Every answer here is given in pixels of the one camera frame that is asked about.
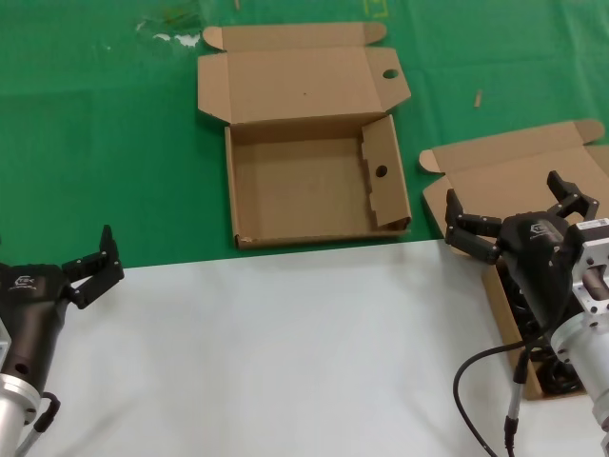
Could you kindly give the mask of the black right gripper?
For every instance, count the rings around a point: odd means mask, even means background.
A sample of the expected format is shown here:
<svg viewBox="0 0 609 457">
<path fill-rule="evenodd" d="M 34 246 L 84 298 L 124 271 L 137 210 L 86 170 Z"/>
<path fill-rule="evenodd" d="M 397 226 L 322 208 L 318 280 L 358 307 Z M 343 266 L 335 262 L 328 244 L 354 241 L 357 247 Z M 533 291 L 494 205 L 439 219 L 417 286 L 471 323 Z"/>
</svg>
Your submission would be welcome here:
<svg viewBox="0 0 609 457">
<path fill-rule="evenodd" d="M 444 241 L 449 246 L 496 264 L 500 255 L 542 328 L 558 328 L 580 312 L 573 304 L 571 269 L 562 263 L 561 247 L 573 213 L 596 219 L 599 202 L 583 194 L 559 173 L 548 173 L 547 187 L 557 203 L 548 212 L 526 212 L 500 218 L 465 213 L 456 191 L 446 193 Z M 491 243 L 489 238 L 497 240 Z"/>
</svg>

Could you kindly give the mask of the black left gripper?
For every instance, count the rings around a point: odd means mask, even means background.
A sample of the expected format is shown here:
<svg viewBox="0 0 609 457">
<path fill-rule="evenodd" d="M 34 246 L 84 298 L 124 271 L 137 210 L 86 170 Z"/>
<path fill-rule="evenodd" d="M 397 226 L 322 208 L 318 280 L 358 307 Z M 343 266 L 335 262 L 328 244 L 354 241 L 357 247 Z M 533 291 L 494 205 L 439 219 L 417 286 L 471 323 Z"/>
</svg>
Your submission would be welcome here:
<svg viewBox="0 0 609 457">
<path fill-rule="evenodd" d="M 47 381 L 65 324 L 67 298 L 79 309 L 85 309 L 124 278 L 110 225 L 103 227 L 97 252 L 61 268 L 3 265 L 1 321 L 10 336 L 10 348 L 1 372 L 25 382 Z"/>
</svg>

